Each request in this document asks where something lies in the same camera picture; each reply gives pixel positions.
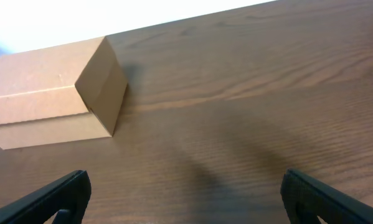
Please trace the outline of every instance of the box lid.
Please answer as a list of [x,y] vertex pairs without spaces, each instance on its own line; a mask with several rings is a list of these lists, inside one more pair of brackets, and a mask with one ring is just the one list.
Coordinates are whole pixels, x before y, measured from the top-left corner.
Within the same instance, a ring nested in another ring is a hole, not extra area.
[[0,124],[88,113],[116,62],[105,37],[0,57]]

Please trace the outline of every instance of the box flap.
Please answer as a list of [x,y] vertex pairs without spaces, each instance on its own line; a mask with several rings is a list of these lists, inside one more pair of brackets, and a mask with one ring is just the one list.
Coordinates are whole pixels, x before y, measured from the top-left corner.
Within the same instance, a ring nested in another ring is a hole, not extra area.
[[[0,57],[0,124],[87,113],[75,84],[104,67],[95,68],[93,62],[101,60],[95,52],[104,52],[98,50],[103,40],[108,44],[100,37]],[[103,86],[101,82],[89,86],[92,92]],[[94,97],[86,90],[82,93],[87,100]]]

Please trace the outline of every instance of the wooden table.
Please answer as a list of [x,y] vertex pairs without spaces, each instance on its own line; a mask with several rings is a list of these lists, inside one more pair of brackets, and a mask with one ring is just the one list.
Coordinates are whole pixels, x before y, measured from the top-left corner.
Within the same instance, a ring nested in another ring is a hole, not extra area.
[[289,223],[290,167],[373,206],[373,0],[279,0],[110,41],[130,81],[114,137],[0,151],[0,207],[85,169],[84,223]]

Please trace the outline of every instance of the brown box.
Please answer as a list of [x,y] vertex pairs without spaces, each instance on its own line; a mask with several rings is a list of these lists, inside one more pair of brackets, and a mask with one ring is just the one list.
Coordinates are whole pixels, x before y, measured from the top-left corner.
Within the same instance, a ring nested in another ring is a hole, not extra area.
[[111,136],[127,80],[105,37],[0,57],[0,147]]

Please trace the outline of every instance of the white background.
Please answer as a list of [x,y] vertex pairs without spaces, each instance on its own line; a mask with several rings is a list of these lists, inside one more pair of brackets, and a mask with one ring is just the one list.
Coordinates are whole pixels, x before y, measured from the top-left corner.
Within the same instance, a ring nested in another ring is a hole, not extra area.
[[271,0],[0,0],[0,55]]

